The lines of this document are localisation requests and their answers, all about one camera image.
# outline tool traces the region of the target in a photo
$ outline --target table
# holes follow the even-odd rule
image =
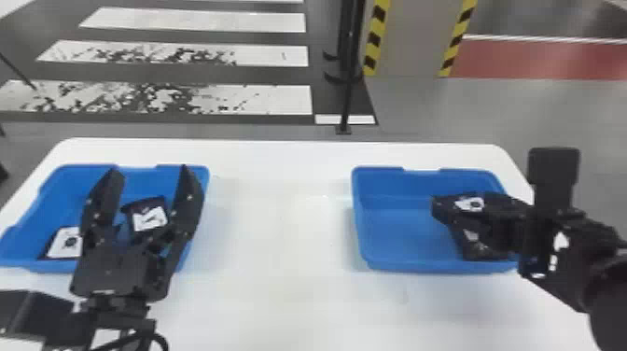
[[[374,272],[359,257],[349,183],[354,167],[485,169],[510,195],[530,202],[529,185],[499,147],[70,139],[0,211],[0,232],[18,220],[58,166],[109,162],[195,163],[212,173],[186,268],[150,312],[174,351],[596,349],[586,316],[515,273],[393,274]],[[69,280],[0,269],[0,288],[73,299]]]

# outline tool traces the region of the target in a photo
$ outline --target blue plastic tray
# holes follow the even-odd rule
[[[178,165],[154,168],[126,168],[115,164],[65,165],[55,170],[39,189],[39,195],[20,221],[8,228],[0,238],[0,266],[23,267],[37,273],[71,273],[76,260],[40,260],[46,244],[61,227],[75,227],[91,188],[111,167],[126,177],[120,206],[136,200],[163,195],[172,205],[180,172]],[[206,191],[209,171],[205,167],[189,167]],[[116,223],[125,221],[118,213]],[[186,247],[177,270],[182,269],[189,252]]]
[[[431,216],[434,195],[467,191],[504,193],[485,171],[358,167],[353,171],[353,203],[361,256],[372,269],[439,274],[508,271],[512,260],[462,260],[446,226]]]

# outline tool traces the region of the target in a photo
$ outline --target cable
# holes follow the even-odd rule
[[[155,342],[161,346],[161,351],[170,351],[170,346],[165,338],[159,335],[156,332],[146,332],[146,331],[138,331],[133,335],[125,336],[123,338],[117,339],[111,343],[100,345],[96,348],[92,348],[91,351],[111,351],[120,349],[128,344],[134,343],[136,341],[145,341],[149,340],[151,342]]]

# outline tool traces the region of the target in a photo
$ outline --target red stripe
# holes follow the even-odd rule
[[[627,45],[464,40],[451,77],[627,79]]]

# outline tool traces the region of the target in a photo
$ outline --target yellow and black striped post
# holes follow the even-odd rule
[[[377,74],[383,38],[385,37],[385,21],[387,21],[391,3],[392,0],[374,0],[370,32],[366,43],[366,58],[364,59],[364,75],[366,76]]]
[[[444,53],[444,63],[439,70],[440,77],[448,77],[451,75],[455,57],[459,52],[459,46],[462,44],[464,33],[468,29],[470,17],[472,17],[472,12],[475,10],[476,6],[477,0],[462,0],[462,11],[460,12],[459,17],[457,17],[455,28],[453,28],[453,39],[451,40],[449,47],[446,49],[446,53]]]

